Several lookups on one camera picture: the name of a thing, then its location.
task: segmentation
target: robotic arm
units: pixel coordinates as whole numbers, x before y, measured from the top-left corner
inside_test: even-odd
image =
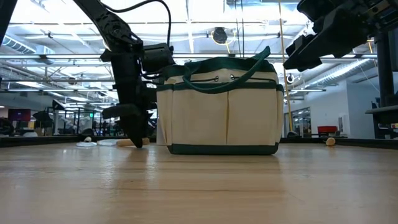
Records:
[[[319,57],[340,58],[398,26],[398,0],[301,0],[297,10],[313,22],[316,34],[302,35],[286,49],[286,69],[314,68],[322,64]]]
[[[170,11],[162,0],[147,0],[126,11],[154,1],[166,7],[170,18]],[[169,46],[169,40],[167,44],[143,46],[142,40],[131,31],[129,25],[111,12],[124,12],[123,9],[114,10],[99,0],[74,2],[93,21],[103,37],[107,49],[101,55],[101,60],[112,64],[115,79],[113,88],[118,91],[120,104],[105,109],[103,118],[119,116],[124,132],[140,148],[142,138],[146,137],[147,133],[147,110],[151,101],[156,99],[154,89],[146,87],[141,76],[150,78],[148,74],[159,73],[164,67],[174,64],[173,48]]]

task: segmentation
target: wooden surface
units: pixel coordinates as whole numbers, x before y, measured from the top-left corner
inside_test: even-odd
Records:
[[[275,156],[165,147],[0,149],[0,223],[398,223],[398,151],[282,144]]]

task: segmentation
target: bag handle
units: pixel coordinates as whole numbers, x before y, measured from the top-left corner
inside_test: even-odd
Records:
[[[258,53],[256,56],[253,57],[253,59],[256,59],[257,62],[247,71],[244,75],[241,77],[235,79],[234,81],[230,83],[226,83],[224,85],[218,86],[218,87],[213,87],[213,88],[201,88],[196,86],[194,83],[191,82],[191,76],[192,73],[195,71],[191,71],[188,67],[185,66],[185,72],[182,77],[182,80],[184,83],[192,88],[193,90],[196,90],[200,93],[206,93],[206,94],[219,94],[219,93],[224,93],[227,91],[234,90],[237,86],[245,83],[248,81],[256,71],[259,70],[261,67],[262,61],[267,58],[271,53],[270,48],[267,46],[262,52]]]

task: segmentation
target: screen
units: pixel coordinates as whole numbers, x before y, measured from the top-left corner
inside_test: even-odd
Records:
[[[9,121],[30,121],[30,109],[8,109]]]

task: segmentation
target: canvas tote bag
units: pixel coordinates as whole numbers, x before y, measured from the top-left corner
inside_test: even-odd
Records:
[[[164,141],[172,154],[270,155],[282,134],[284,89],[274,67],[217,57],[166,67],[157,87]]]

